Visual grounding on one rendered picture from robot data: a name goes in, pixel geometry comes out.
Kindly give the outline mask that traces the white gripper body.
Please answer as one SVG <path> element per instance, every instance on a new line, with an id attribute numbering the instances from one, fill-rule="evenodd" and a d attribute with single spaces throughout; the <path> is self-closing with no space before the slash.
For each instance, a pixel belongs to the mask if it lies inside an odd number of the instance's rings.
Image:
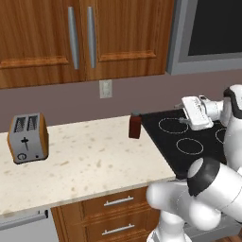
<path id="1" fill-rule="evenodd" d="M 206 130 L 214 125 L 198 97 L 186 96 L 181 99 L 181 102 L 186 122 L 192 130 Z"/>

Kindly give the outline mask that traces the dark red paprika bottle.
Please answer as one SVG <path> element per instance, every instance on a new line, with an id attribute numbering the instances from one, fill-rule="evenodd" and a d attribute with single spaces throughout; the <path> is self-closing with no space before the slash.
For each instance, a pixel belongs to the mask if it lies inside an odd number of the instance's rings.
<path id="1" fill-rule="evenodd" d="M 129 138 L 138 139 L 141 133 L 141 115 L 133 112 L 130 116 Z"/>

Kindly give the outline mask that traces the wooden cabinet door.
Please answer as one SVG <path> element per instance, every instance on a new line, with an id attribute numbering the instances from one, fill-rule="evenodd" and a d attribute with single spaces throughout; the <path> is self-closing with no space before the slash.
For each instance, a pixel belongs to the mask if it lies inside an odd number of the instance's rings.
<path id="1" fill-rule="evenodd" d="M 68 8 L 78 33 L 74 68 Z M 0 90 L 86 79 L 79 0 L 0 0 Z"/>
<path id="2" fill-rule="evenodd" d="M 162 75 L 175 0 L 79 0 L 88 80 Z M 96 68 L 91 67 L 87 8 L 94 9 Z"/>

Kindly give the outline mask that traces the black hob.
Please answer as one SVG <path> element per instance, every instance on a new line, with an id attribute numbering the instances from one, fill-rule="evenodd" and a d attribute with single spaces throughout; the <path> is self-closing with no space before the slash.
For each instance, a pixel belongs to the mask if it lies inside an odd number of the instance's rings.
<path id="1" fill-rule="evenodd" d="M 164 156 L 178 180 L 185 180 L 190 165 L 198 158 L 211 157 L 226 164 L 223 141 L 226 128 L 216 121 L 206 130 L 191 130 L 179 121 L 183 110 L 141 115 L 142 125 Z"/>

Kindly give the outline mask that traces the grey microwave oven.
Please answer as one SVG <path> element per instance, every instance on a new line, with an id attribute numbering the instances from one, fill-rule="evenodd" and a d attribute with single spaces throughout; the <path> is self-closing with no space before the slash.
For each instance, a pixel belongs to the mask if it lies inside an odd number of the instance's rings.
<path id="1" fill-rule="evenodd" d="M 166 72 L 242 69 L 242 0 L 175 0 Z"/>

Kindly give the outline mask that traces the wooden drawer front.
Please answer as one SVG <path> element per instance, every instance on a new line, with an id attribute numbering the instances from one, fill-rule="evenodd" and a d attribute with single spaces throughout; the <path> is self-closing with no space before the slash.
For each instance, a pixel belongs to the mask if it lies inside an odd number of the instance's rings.
<path id="1" fill-rule="evenodd" d="M 102 218 L 85 227 L 87 242 L 128 242 L 139 235 L 148 235 L 156 227 L 159 215 L 159 211 L 145 208 Z"/>
<path id="2" fill-rule="evenodd" d="M 82 217 L 88 219 L 146 206 L 146 191 L 145 187 L 141 187 L 104 197 L 84 200 L 81 203 Z"/>

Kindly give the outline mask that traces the silver and wood toaster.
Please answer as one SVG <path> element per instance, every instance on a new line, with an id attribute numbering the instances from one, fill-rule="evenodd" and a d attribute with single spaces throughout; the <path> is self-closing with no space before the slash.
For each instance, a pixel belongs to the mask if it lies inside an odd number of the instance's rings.
<path id="1" fill-rule="evenodd" d="M 49 154 L 49 135 L 43 114 L 15 115 L 7 141 L 15 164 L 45 160 Z"/>

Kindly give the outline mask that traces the silver dishwasher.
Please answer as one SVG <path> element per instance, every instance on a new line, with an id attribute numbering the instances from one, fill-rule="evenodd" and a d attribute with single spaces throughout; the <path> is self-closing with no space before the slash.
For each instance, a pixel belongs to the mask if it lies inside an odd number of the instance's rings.
<path id="1" fill-rule="evenodd" d="M 44 210 L 26 213 L 24 215 L 0 218 L 0 223 L 14 219 L 33 216 Z M 0 242 L 59 242 L 55 223 L 50 210 L 48 218 L 26 225 L 0 231 Z"/>

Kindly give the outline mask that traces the white wall socket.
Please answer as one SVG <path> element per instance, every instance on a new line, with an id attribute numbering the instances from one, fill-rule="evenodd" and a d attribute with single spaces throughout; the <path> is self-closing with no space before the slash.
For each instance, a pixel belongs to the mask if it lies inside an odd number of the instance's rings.
<path id="1" fill-rule="evenodd" d="M 99 81 L 99 95 L 101 98 L 112 97 L 112 80 L 100 80 Z"/>

